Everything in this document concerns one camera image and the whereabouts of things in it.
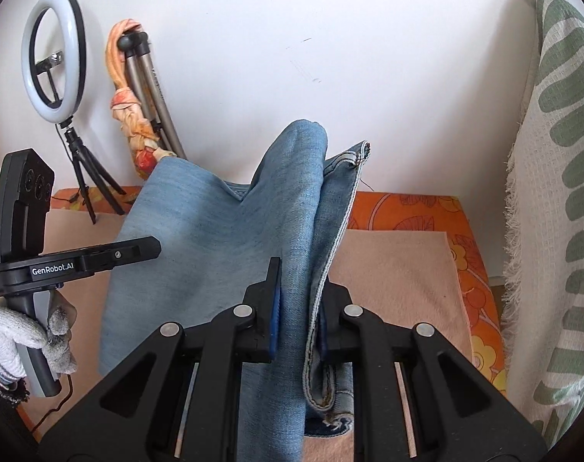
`white fringe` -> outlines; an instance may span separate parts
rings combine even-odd
[[[514,146],[510,151],[505,181],[505,251],[508,261],[504,267],[505,293],[504,311],[501,315],[501,336],[504,341],[505,367],[510,369],[510,359],[519,323],[521,299],[521,230],[519,218],[519,197],[517,194]]]

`silver screw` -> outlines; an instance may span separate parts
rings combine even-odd
[[[164,337],[174,337],[179,333],[179,326],[176,323],[164,323],[159,329],[159,333]]]
[[[237,305],[234,308],[234,316],[238,316],[239,318],[246,318],[247,316],[251,316],[253,313],[253,308],[247,304]]]
[[[432,337],[435,333],[435,328],[428,323],[420,323],[420,325],[416,327],[416,331],[418,332],[418,335],[422,335],[423,337]]]
[[[343,312],[348,316],[357,318],[363,313],[363,308],[356,304],[348,304],[343,308]]]

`black tripod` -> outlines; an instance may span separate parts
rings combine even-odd
[[[65,130],[65,139],[69,146],[69,151],[71,152],[71,163],[74,166],[75,178],[78,181],[78,187],[80,188],[80,194],[84,199],[84,203],[89,211],[89,216],[91,217],[91,222],[95,223],[95,212],[93,211],[93,205],[89,198],[89,187],[84,182],[84,177],[82,176],[82,170],[80,169],[80,164],[87,171],[97,188],[101,191],[102,196],[108,201],[112,209],[120,216],[125,215],[125,210],[121,208],[117,200],[106,186],[106,182],[112,186],[114,191],[118,194],[126,194],[122,187],[120,187],[116,181],[112,178],[108,171],[102,166],[101,163],[94,157],[93,153],[89,150],[87,146],[84,145],[82,139],[75,132],[74,127],[71,126],[70,116],[65,121],[60,123],[60,128]]]

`white wall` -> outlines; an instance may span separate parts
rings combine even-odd
[[[37,0],[0,6],[0,161],[34,147],[75,186],[54,132],[26,97],[20,40]],[[500,275],[505,165],[534,46],[534,0],[78,0],[88,71],[75,126],[125,185],[139,183],[103,62],[111,26],[145,26],[188,157],[248,182],[294,119],[320,122],[330,154],[362,139],[380,191],[461,197],[491,276]],[[571,0],[579,8],[579,0]],[[45,18],[41,57],[61,41]]]

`gloved finger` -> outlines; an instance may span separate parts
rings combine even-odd
[[[69,336],[49,335],[42,352],[50,369],[57,373],[74,373],[77,369],[74,356],[69,350]]]
[[[74,325],[77,314],[78,311],[63,297],[59,290],[52,290],[48,324],[55,335],[67,333]]]
[[[0,333],[17,344],[40,349],[48,338],[41,325],[22,313],[0,306]]]

